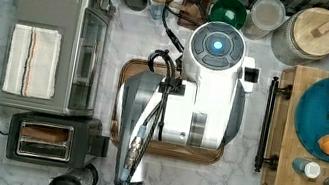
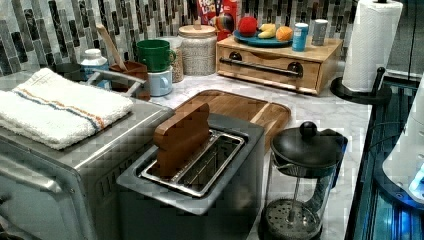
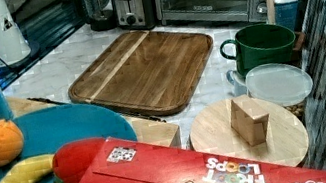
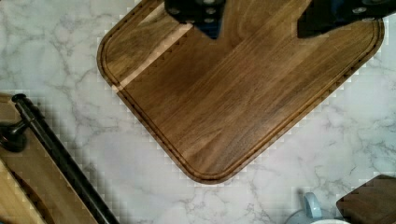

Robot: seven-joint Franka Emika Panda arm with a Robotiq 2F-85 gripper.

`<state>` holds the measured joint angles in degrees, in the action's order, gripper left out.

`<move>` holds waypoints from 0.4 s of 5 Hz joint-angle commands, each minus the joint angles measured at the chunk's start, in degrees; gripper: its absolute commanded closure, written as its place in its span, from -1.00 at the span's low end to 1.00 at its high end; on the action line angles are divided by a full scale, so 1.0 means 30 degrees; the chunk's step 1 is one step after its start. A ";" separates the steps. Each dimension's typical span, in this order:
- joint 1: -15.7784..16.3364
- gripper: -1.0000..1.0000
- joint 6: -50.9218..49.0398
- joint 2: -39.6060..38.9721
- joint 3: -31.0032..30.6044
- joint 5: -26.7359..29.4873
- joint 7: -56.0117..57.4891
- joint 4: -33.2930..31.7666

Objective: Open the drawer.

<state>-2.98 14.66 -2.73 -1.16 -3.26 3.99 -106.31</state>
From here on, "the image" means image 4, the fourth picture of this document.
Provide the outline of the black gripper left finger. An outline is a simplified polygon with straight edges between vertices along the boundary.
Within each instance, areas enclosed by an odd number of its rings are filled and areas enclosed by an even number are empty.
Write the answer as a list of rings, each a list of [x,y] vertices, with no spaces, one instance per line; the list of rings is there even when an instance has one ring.
[[[190,23],[211,39],[219,37],[226,0],[164,0],[165,11],[179,23]]]

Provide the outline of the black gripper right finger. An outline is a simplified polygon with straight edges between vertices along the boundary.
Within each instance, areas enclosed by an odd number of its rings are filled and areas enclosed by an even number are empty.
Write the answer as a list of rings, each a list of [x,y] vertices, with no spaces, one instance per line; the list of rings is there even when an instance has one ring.
[[[355,21],[375,21],[394,14],[396,0],[312,0],[297,20],[297,36],[324,35]]]

